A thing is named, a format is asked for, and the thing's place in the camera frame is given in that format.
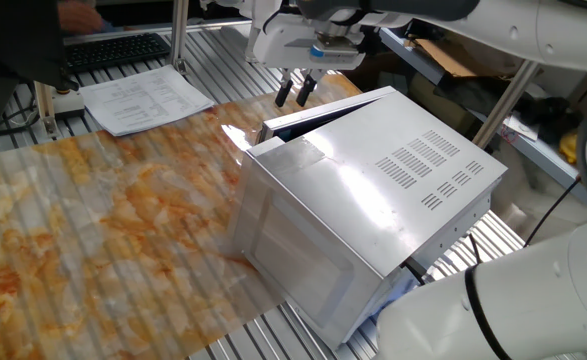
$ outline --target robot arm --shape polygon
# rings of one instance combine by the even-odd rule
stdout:
[[[362,62],[361,25],[394,28],[412,18],[525,59],[587,71],[587,7],[560,0],[305,0],[287,5],[289,13],[279,12],[281,0],[241,4],[254,21],[249,46],[255,60],[306,69],[311,85],[325,70],[352,70]]]

